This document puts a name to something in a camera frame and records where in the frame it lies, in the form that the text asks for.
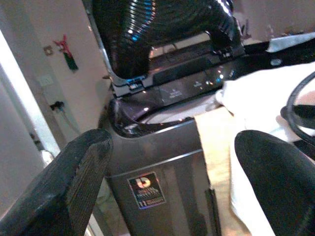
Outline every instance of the label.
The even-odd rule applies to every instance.
[[[128,183],[140,209],[166,203],[155,172],[129,178]]]

